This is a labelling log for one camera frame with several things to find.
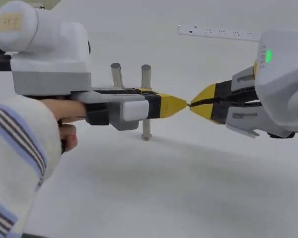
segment finger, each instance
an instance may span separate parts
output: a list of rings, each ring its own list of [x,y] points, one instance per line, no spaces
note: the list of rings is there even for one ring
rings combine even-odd
[[[76,135],[76,127],[74,125],[63,124],[59,127],[60,138],[66,139],[69,135]]]
[[[66,141],[66,147],[64,152],[68,152],[70,150],[73,150],[75,147],[77,147],[77,137],[76,135],[68,135],[65,138]]]
[[[63,124],[59,127],[60,138],[65,140],[65,151],[68,152],[77,146],[76,127],[74,125]]]
[[[78,101],[44,99],[41,102],[51,110],[56,120],[86,116],[84,104]]]
[[[78,120],[84,120],[85,118],[78,118],[78,117],[74,117],[74,118],[63,118],[62,119],[62,123],[72,123]]]

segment led indicator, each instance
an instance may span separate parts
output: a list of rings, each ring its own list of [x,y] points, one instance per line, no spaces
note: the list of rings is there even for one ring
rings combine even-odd
[[[266,51],[266,63],[270,62],[272,60],[272,50]]]

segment striped sleeve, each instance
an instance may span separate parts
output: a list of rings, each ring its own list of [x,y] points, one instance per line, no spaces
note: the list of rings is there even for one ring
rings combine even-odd
[[[57,122],[45,105],[22,96],[0,104],[0,238],[21,236],[60,154]]]

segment metal rod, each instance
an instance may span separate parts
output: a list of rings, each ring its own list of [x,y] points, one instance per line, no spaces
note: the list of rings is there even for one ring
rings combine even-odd
[[[141,67],[141,87],[151,90],[151,66],[144,64]],[[151,139],[151,122],[150,119],[143,120],[143,134],[142,139],[149,141]]]
[[[114,87],[115,88],[124,88],[123,78],[121,76],[121,67],[119,63],[112,63],[110,65],[111,73],[113,75]]]

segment label sticker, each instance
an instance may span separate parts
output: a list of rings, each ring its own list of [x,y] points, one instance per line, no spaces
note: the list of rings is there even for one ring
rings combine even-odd
[[[0,33],[9,31],[22,31],[22,12],[3,12],[0,14]]]

